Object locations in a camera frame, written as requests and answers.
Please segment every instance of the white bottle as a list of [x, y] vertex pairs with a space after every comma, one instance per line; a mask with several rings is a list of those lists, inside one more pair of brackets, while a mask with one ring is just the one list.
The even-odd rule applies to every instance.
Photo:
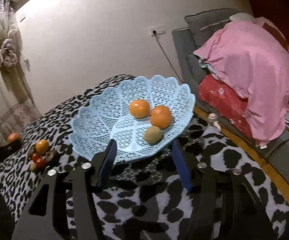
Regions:
[[219, 132], [221, 132], [221, 126], [218, 123], [218, 116], [215, 113], [211, 113], [208, 115], [208, 123], [216, 127]]

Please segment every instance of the blue fruit basket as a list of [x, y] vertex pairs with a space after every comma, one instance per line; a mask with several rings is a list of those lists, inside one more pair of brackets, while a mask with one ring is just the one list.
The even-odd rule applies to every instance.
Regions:
[[[151, 126], [150, 118], [136, 119], [129, 112], [130, 102], [136, 99], [146, 100], [150, 109], [163, 105], [171, 111], [172, 122], [162, 130], [163, 139], [157, 144], [149, 144], [143, 138]], [[69, 139], [73, 150], [88, 160], [114, 139], [118, 145], [115, 164], [136, 161], [156, 154], [180, 135], [192, 118], [194, 105], [195, 95], [189, 86], [179, 85], [173, 77], [124, 80], [117, 88], [106, 88], [91, 98], [88, 107], [79, 110], [78, 117], [72, 120]]]

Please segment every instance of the white wall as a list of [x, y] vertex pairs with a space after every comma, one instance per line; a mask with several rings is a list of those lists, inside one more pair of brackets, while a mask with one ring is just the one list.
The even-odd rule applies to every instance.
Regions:
[[148, 27], [165, 25], [160, 41], [180, 73], [171, 31], [185, 15], [228, 7], [251, 11], [248, 0], [29, 0], [17, 15], [38, 109], [121, 73], [174, 76]]

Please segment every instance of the floor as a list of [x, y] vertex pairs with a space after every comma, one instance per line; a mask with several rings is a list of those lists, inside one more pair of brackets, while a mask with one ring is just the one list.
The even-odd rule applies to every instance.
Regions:
[[[208, 114], [203, 110], [195, 107], [195, 114], [206, 119]], [[246, 142], [244, 142], [240, 137], [229, 132], [223, 124], [220, 124], [222, 129], [221, 132], [226, 135], [230, 140], [232, 140], [238, 147], [242, 148], [251, 158], [253, 158], [263, 171], [270, 177], [272, 182], [276, 185], [278, 190], [281, 192], [287, 203], [289, 204], [289, 184], [284, 180], [284, 178], [275, 170], [270, 163], [267, 163], [265, 159], [260, 157], [258, 153], [252, 149]]]

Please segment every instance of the blue gripper pad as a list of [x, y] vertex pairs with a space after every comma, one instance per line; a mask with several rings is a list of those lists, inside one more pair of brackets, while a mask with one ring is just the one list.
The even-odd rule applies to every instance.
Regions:
[[189, 169], [182, 146], [177, 139], [172, 142], [172, 158], [180, 176], [182, 187], [192, 190], [191, 170]]

